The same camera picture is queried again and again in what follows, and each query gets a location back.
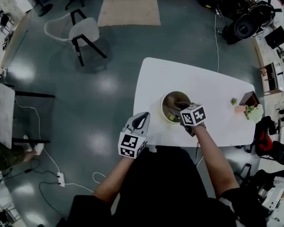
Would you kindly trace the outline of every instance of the pink pot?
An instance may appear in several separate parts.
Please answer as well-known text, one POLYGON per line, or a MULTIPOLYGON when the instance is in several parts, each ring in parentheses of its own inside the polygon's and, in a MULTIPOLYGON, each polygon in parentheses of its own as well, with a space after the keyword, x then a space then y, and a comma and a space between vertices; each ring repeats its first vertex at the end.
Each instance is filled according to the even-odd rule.
POLYGON ((247 108, 247 105, 245 105, 245 106, 242 106, 242 105, 235 106, 235 112, 236 113, 243 113, 243 112, 246 111, 246 108, 247 108))

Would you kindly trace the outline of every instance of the shoe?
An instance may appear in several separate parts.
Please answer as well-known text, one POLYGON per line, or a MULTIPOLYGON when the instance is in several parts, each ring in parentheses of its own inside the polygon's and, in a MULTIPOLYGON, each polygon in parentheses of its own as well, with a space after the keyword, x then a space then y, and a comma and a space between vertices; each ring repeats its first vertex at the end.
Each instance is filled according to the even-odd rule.
POLYGON ((35 146, 36 155, 39 156, 44 149, 44 143, 39 143, 35 146))
MULTIPOLYGON (((25 135, 23 136, 23 139, 28 140, 28 136, 25 134, 25 135)), ((31 151, 33 150, 33 148, 32 148, 32 146, 30 145, 30 143, 24 143, 24 145, 25 145, 26 148, 27 148, 27 152, 31 152, 31 151)))
POLYGON ((217 33, 218 33, 219 35, 223 35, 224 29, 222 29, 222 28, 216 28, 216 31, 217 31, 217 33))

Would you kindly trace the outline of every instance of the power strip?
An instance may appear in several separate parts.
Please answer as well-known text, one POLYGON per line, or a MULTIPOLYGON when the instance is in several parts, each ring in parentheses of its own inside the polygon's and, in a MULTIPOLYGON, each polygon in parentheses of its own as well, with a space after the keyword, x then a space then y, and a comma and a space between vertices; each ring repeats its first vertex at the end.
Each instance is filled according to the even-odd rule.
POLYGON ((64 173, 58 172, 57 175, 58 175, 58 182, 59 182, 59 185, 60 185, 61 187, 65 187, 64 173))

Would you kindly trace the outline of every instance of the beige rug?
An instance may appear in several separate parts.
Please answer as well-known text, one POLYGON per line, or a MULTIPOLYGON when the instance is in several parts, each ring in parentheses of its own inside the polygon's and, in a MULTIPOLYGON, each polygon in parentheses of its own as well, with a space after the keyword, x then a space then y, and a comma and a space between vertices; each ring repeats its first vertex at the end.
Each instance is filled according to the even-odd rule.
POLYGON ((104 0, 98 26, 161 25, 157 0, 104 0))

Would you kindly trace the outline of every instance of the gray floor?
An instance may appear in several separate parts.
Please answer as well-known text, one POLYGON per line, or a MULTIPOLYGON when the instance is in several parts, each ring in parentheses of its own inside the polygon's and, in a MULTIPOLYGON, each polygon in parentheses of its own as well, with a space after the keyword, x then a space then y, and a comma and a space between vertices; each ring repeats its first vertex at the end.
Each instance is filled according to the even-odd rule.
MULTIPOLYGON (((103 0, 85 0, 81 10, 98 18, 103 0)), ((76 53, 44 34, 46 21, 65 15, 68 0, 53 0, 53 9, 43 17, 33 11, 26 28, 17 38, 17 46, 9 56, 7 81, 16 89, 56 95, 55 99, 17 97, 20 105, 34 106, 41 118, 41 136, 49 139, 46 150, 65 172, 66 181, 95 189, 92 180, 96 171, 108 174, 120 159, 117 141, 121 128, 133 113, 133 102, 141 63, 146 57, 181 62, 208 70, 217 70, 214 38, 214 13, 195 0, 158 0, 161 26, 101 27, 97 46, 107 54, 101 58, 88 48, 83 51, 85 67, 76 53)), ((69 11, 79 8, 75 2, 69 11)), ((217 26, 224 21, 217 18, 217 26)), ((263 100, 261 77, 251 40, 228 46, 218 37, 219 72, 253 84, 263 100)), ((33 110, 15 106, 14 137, 27 133, 38 138, 38 118, 33 110)), ((195 159, 195 149, 187 149, 195 159)), ((246 162, 257 170, 259 159, 254 154, 233 147, 222 151, 235 171, 246 162)), ((55 165, 43 153, 38 157, 39 171, 56 172, 55 165)), ((14 167, 13 175, 29 164, 14 167)), ((204 161, 198 170, 208 195, 214 197, 204 161)), ((16 207, 28 227, 43 222, 55 226, 61 216, 42 199, 38 190, 41 181, 55 182, 51 175, 29 173, 7 181, 16 207)), ((90 192, 77 186, 42 187, 50 203, 67 216, 72 198, 90 192)))

